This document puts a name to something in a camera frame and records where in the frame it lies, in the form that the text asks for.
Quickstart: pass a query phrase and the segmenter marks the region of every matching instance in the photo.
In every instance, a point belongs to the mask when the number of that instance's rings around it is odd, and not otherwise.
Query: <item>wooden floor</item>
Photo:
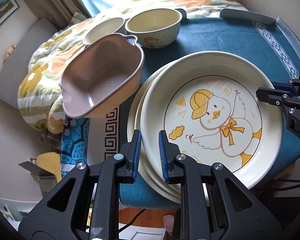
[[[128,224],[142,209],[125,208],[119,211],[119,223]],[[175,215],[176,209],[147,209],[133,223],[134,226],[164,228],[163,217]]]

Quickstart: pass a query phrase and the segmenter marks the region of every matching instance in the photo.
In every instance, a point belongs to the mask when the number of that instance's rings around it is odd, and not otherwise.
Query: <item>duck beak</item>
[[[213,112],[213,118],[212,119],[216,119],[220,116],[220,111],[215,111]]]

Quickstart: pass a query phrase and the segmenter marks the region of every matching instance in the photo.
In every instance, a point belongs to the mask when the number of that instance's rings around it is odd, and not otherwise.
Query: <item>gray headboard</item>
[[[45,18],[37,21],[12,51],[0,72],[0,99],[18,109],[18,90],[36,49],[58,30]]]

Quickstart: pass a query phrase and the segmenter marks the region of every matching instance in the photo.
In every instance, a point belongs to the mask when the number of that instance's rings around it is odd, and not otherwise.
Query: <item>floral bedding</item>
[[[61,133],[65,113],[62,108],[60,78],[69,62],[83,49],[83,38],[97,24],[114,17],[130,18],[153,8],[183,8],[188,18],[219,17],[223,8],[247,10],[234,0],[133,0],[113,7],[93,18],[75,13],[69,26],[42,44],[28,65],[28,75],[18,91],[18,108],[33,128]]]

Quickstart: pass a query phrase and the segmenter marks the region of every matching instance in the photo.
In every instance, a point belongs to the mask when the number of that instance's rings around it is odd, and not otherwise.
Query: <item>brown curtain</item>
[[[40,19],[47,18],[59,30],[65,28],[75,12],[87,18],[91,15],[81,0],[24,0]]]

